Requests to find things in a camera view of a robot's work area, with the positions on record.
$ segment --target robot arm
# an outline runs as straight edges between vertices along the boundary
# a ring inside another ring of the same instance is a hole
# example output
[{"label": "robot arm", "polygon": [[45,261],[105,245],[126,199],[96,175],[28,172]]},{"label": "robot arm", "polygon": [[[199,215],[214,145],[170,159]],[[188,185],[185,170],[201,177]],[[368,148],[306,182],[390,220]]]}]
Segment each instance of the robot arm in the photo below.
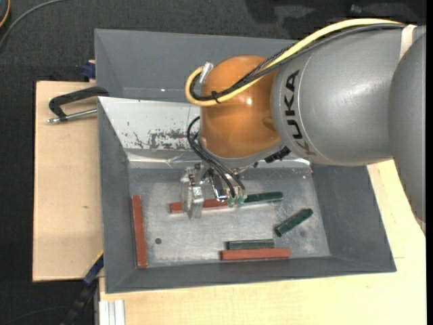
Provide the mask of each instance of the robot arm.
[{"label": "robot arm", "polygon": [[215,194],[247,196],[242,170],[289,153],[342,166],[395,158],[425,222],[425,59],[425,26],[360,19],[321,29],[268,60],[225,60],[207,74],[200,96],[193,93],[198,69],[185,87],[201,106],[190,143],[218,184]]}]

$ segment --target green block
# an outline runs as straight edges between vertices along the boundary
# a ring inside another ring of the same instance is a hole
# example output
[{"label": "green block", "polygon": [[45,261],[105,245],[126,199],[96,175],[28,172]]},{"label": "green block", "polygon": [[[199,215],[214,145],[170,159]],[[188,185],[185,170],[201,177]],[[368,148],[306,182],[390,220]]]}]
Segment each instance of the green block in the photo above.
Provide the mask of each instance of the green block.
[{"label": "green block", "polygon": [[275,243],[272,238],[265,240],[242,240],[227,242],[227,249],[260,249],[260,248],[275,248]]},{"label": "green block", "polygon": [[264,192],[262,194],[250,194],[245,199],[244,203],[260,202],[260,201],[278,201],[283,200],[282,192]]},{"label": "green block", "polygon": [[301,209],[294,215],[292,215],[289,219],[284,221],[281,225],[277,226],[274,231],[278,237],[283,236],[287,231],[290,231],[295,226],[301,224],[304,220],[311,217],[313,214],[312,209]]}]

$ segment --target red block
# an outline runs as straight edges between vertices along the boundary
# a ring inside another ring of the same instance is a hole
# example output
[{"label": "red block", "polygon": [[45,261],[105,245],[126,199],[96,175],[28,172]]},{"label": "red block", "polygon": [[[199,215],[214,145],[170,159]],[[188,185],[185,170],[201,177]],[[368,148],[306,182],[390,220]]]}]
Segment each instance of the red block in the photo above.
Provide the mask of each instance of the red block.
[{"label": "red block", "polygon": [[289,248],[235,249],[221,251],[221,260],[287,259]]},{"label": "red block", "polygon": [[141,210],[141,197],[134,195],[131,197],[133,204],[133,223],[135,236],[135,257],[137,267],[147,266],[146,241],[144,237],[143,211]]}]

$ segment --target yellow cable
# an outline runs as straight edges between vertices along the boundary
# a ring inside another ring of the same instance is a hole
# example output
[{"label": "yellow cable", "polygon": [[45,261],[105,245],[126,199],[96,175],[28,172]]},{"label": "yellow cable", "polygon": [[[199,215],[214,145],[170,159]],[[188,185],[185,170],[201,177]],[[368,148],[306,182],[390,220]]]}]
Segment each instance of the yellow cable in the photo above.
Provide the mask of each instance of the yellow cable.
[{"label": "yellow cable", "polygon": [[[272,62],[267,64],[264,67],[264,69],[268,68],[269,66],[272,66],[272,65],[274,65],[274,64],[276,64],[276,63],[278,63],[284,59],[287,59],[288,57],[299,52],[301,49],[305,48],[310,43],[316,41],[317,39],[319,39],[319,38],[321,38],[327,34],[333,33],[333,32],[338,31],[338,30],[342,30],[344,28],[350,28],[353,26],[383,24],[383,23],[402,24],[400,22],[394,22],[392,20],[383,20],[383,19],[379,19],[379,18],[360,18],[360,19],[344,20],[342,22],[337,22],[335,24],[331,24],[329,26],[326,26],[325,28],[318,30],[318,31],[314,32],[313,34],[307,36],[305,39],[297,42],[295,45],[293,45],[291,48],[289,48],[287,51],[285,51],[283,54],[281,54],[277,59],[274,59]],[[203,71],[202,67],[197,68],[188,77],[187,82],[185,84],[185,97],[187,98],[187,100],[189,102],[191,102],[192,104],[195,104],[197,106],[201,106],[201,107],[213,106],[215,104],[218,104],[215,100],[208,100],[208,101],[197,100],[192,96],[192,94],[189,90],[191,87],[192,81],[202,71]],[[243,87],[240,87],[239,89],[236,89],[235,91],[232,91],[230,94],[227,94],[227,95],[224,95],[223,97],[220,97],[218,99],[218,101],[224,102],[224,101],[230,100],[231,98],[234,98],[237,94],[239,94],[239,93],[243,92],[245,89],[251,87],[253,84],[255,84],[255,82],[257,82],[259,80],[261,80],[261,78],[255,79],[254,81],[249,82],[248,84],[244,85]]]}]

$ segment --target cardboard sheet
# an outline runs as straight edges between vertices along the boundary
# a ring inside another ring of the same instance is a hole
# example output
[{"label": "cardboard sheet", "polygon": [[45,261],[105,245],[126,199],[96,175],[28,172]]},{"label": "cardboard sheet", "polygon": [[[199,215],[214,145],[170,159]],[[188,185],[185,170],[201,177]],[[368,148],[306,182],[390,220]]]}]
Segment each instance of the cardboard sheet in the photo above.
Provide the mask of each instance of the cardboard sheet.
[{"label": "cardboard sheet", "polygon": [[[94,83],[37,83],[33,280],[83,278],[102,250],[96,114],[50,125],[51,98]],[[96,99],[64,106],[95,107]]]}]

